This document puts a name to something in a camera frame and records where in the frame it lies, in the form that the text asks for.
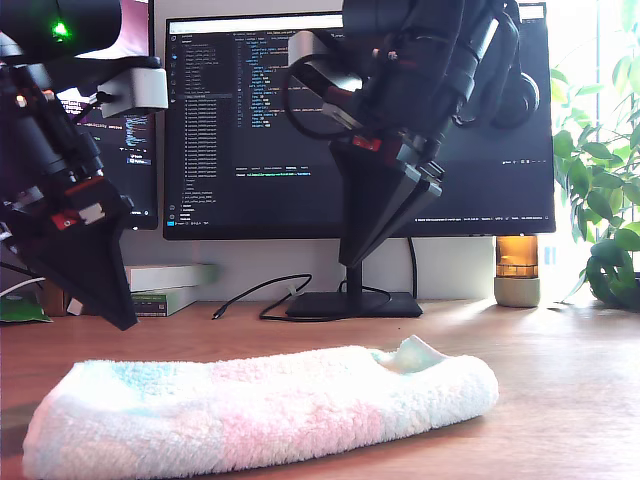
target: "monitor stand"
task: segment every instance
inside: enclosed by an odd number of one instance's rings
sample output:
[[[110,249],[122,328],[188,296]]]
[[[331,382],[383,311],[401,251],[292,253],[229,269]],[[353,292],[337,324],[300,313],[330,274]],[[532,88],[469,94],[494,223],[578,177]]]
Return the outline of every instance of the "monitor stand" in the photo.
[[[382,293],[362,288],[362,263],[347,268],[347,291],[311,292],[296,298],[287,310],[289,317],[389,317],[416,318],[422,309],[409,292],[391,293],[391,300]]]

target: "cable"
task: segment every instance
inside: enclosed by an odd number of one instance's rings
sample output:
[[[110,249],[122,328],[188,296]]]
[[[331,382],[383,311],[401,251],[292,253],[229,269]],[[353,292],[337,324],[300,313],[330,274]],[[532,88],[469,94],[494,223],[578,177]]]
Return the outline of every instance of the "cable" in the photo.
[[[96,107],[99,107],[103,103],[112,102],[113,100],[115,100],[115,98],[116,98],[115,96],[110,95],[108,93],[97,92],[96,94],[91,96],[89,103],[87,103],[85,107],[82,110],[80,110],[80,113],[77,114],[75,117],[73,117],[73,123],[75,125],[78,125],[83,118],[85,118],[87,115],[89,115],[89,113],[91,113],[91,110],[93,110]]]
[[[315,130],[311,130],[307,128],[305,125],[298,120],[298,118],[294,115],[291,110],[291,98],[289,95],[289,86],[291,85],[291,79],[294,76],[295,71],[300,68],[301,65],[310,62],[312,60],[328,60],[338,62],[339,58],[336,55],[330,55],[328,53],[312,53],[310,55],[305,55],[304,57],[300,57],[298,60],[293,62],[289,68],[287,69],[284,80],[282,82],[282,108],[284,110],[284,114],[287,119],[293,125],[293,127],[300,132],[305,137],[312,138],[314,140],[340,140],[343,138],[351,138],[354,135],[360,135],[365,133],[370,133],[372,131],[382,130],[383,128],[367,128],[361,127],[353,130],[343,130],[342,132],[316,132]]]
[[[44,277],[38,277],[38,278],[31,278],[29,280],[26,280],[22,283],[19,283],[17,285],[14,285],[11,288],[7,288],[4,292],[0,293],[0,298],[9,295],[11,292],[18,290],[19,288],[22,287],[26,287],[27,285],[31,285],[32,283],[37,283],[37,282],[44,282],[46,280],[46,278]]]
[[[25,268],[20,268],[17,265],[11,265],[10,263],[0,262],[0,267],[6,268],[7,270],[11,270],[12,272],[20,273],[22,275],[26,275],[31,278],[37,278],[38,275],[33,273],[31,270],[27,270]]]
[[[224,305],[222,305],[218,310],[216,310],[216,312],[213,314],[212,319],[213,320],[217,320],[218,318],[220,318],[222,315],[224,315],[224,312],[227,311],[227,308],[229,308],[229,306],[235,302],[237,302],[238,300],[242,300],[244,297],[246,297],[247,295],[251,295],[253,292],[255,292],[256,290],[260,290],[261,288],[264,287],[268,287],[269,285],[272,285],[274,283],[279,283],[279,282],[285,282],[287,280],[295,280],[298,278],[306,278],[307,280],[299,287],[296,288],[296,293],[298,293],[300,290],[302,290],[303,288],[305,288],[307,285],[309,285],[309,283],[311,282],[311,279],[313,278],[313,275],[311,275],[310,273],[303,273],[300,275],[288,275],[286,277],[278,277],[278,278],[274,278],[273,280],[269,280],[268,282],[264,282],[261,283],[260,285],[256,285],[253,288],[250,288],[249,290],[247,290],[244,293],[241,293],[240,295],[233,297],[231,300],[229,300],[228,302],[226,302]]]
[[[286,277],[274,278],[273,280],[269,280],[268,282],[263,282],[260,285],[256,285],[255,287],[250,288],[246,292],[243,292],[240,295],[238,295],[238,296],[232,298],[231,300],[227,301],[224,305],[222,305],[218,310],[215,311],[215,313],[212,316],[212,319],[213,320],[219,319],[220,317],[222,317],[222,315],[224,315],[224,313],[226,312],[227,308],[229,308],[229,306],[231,306],[233,303],[237,302],[238,300],[241,300],[242,298],[246,297],[247,295],[252,294],[256,290],[260,290],[261,288],[267,287],[267,286],[272,285],[274,283],[284,282],[284,281],[287,281],[287,280],[295,280],[295,279],[298,279],[298,278],[306,278],[306,280],[304,281],[304,283],[302,285],[300,285],[299,287],[295,288],[295,293],[301,292],[307,285],[309,285],[309,283],[311,282],[311,280],[313,278],[313,275],[311,275],[310,273],[303,273],[303,274],[299,274],[299,275],[288,275]],[[363,309],[362,311],[351,313],[351,314],[348,314],[348,315],[336,315],[336,316],[330,316],[330,317],[308,317],[308,318],[306,318],[306,317],[277,317],[277,316],[273,316],[273,315],[267,315],[271,310],[273,310],[274,308],[279,307],[284,302],[286,302],[288,299],[293,297],[292,293],[288,293],[287,295],[282,297],[277,302],[269,305],[267,308],[262,310],[260,312],[260,314],[258,315],[258,318],[260,318],[260,320],[278,320],[278,321],[283,321],[283,322],[298,322],[298,323],[333,322],[333,321],[336,321],[336,320],[346,320],[348,318],[360,317],[360,316],[366,315],[367,313],[373,313],[376,310],[384,307],[387,303],[389,303],[391,301],[391,294],[389,292],[386,292],[384,290],[380,290],[380,289],[377,289],[377,288],[372,288],[372,287],[362,287],[362,289],[370,291],[370,292],[380,293],[380,294],[384,295],[386,297],[385,301],[384,302],[380,302],[379,305],[375,305],[372,308]]]
[[[409,253],[411,254],[411,281],[413,285],[413,298],[418,299],[418,260],[416,258],[416,247],[413,244],[413,238],[407,237],[409,244]]]

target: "monitor screen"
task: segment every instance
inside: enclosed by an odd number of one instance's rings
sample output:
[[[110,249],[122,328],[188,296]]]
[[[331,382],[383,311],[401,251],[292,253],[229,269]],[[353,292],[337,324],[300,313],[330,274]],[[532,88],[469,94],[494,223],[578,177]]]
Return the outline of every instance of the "monitor screen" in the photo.
[[[395,236],[554,231],[547,31],[544,9],[536,11],[523,11],[521,57],[540,109],[517,130],[452,127],[438,157],[442,197]],[[327,12],[167,20],[165,238],[340,236],[340,174],[326,142],[288,123],[279,90],[289,37],[305,29],[340,37],[341,26],[341,15]],[[478,90],[499,50],[496,42],[487,54]],[[338,128],[300,84],[291,104],[312,129]]]
[[[91,52],[89,58],[120,58],[149,55],[148,0],[121,0],[122,29],[114,45]],[[70,89],[59,95],[69,115],[76,115],[87,105],[90,92]],[[155,229],[158,226],[157,167],[155,156],[155,126],[151,116],[102,118],[94,108],[80,125],[89,132],[102,152],[105,176],[121,195],[128,196],[133,209],[129,228]]]

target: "amber glass lamp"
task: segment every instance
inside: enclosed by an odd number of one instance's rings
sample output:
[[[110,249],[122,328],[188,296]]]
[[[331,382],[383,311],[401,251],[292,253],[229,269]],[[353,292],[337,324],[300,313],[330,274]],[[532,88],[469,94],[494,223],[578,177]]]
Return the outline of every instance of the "amber glass lamp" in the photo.
[[[498,305],[530,308],[540,303],[538,238],[534,236],[496,239],[494,294]]]

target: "sidebar file list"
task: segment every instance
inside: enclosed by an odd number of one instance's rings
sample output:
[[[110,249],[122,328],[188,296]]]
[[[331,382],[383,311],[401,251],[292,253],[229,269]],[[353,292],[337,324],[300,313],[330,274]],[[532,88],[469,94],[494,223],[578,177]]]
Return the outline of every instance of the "sidebar file list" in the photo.
[[[215,202],[210,179],[217,177],[218,96],[203,82],[203,69],[217,64],[211,45],[183,37],[184,188],[179,223],[193,224],[194,204]]]

